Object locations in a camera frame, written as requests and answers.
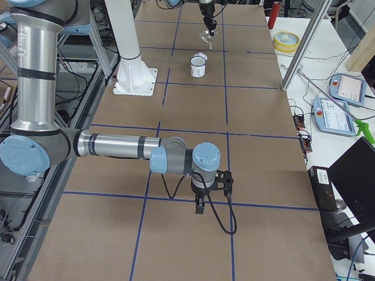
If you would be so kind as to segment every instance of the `black screen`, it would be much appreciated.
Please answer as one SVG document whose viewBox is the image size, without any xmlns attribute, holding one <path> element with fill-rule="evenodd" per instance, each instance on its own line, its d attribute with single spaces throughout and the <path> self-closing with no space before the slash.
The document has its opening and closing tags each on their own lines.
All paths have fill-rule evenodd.
<svg viewBox="0 0 375 281">
<path fill-rule="evenodd" d="M 359 222 L 375 218 L 375 148 L 364 137 L 331 165 L 328 177 Z"/>
</svg>

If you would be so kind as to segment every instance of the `yellow tape roll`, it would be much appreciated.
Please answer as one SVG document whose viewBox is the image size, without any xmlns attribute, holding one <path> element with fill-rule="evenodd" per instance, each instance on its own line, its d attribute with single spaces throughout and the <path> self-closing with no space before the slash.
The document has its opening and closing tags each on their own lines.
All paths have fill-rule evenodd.
<svg viewBox="0 0 375 281">
<path fill-rule="evenodd" d="M 298 35 L 287 31 L 278 32 L 274 36 L 275 49 L 284 53 L 294 52 L 299 42 L 300 39 Z"/>
</svg>

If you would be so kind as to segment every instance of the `green handle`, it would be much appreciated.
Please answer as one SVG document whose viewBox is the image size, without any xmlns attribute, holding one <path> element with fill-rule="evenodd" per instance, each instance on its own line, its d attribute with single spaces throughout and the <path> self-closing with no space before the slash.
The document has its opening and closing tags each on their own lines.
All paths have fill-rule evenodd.
<svg viewBox="0 0 375 281">
<path fill-rule="evenodd" d="M 364 137 L 373 145 L 375 143 L 375 140 L 370 133 L 369 124 L 361 121 L 360 119 L 356 119 L 354 121 L 355 123 L 357 123 L 357 127 L 358 127 L 357 136 L 359 136 L 361 132 L 363 132 Z"/>
</svg>

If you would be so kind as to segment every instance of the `white cup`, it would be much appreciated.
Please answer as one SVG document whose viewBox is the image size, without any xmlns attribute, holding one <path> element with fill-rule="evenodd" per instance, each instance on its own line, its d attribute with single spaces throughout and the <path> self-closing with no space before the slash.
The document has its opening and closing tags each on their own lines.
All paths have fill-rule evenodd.
<svg viewBox="0 0 375 281">
<path fill-rule="evenodd" d="M 191 59 L 190 59 L 190 74 L 193 77 L 203 77 L 204 72 L 206 71 L 206 63 L 207 63 L 207 56 L 203 53 L 198 53 L 195 54 Z"/>
</svg>

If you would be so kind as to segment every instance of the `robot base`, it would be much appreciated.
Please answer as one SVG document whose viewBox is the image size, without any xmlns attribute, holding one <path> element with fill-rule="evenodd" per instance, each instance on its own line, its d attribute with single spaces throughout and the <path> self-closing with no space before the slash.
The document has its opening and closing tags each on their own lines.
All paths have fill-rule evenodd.
<svg viewBox="0 0 375 281">
<path fill-rule="evenodd" d="M 116 95 L 143 95 L 152 96 L 154 93 L 157 68 L 147 68 L 143 61 L 135 67 L 129 63 L 120 63 L 117 82 L 113 89 Z"/>
</svg>

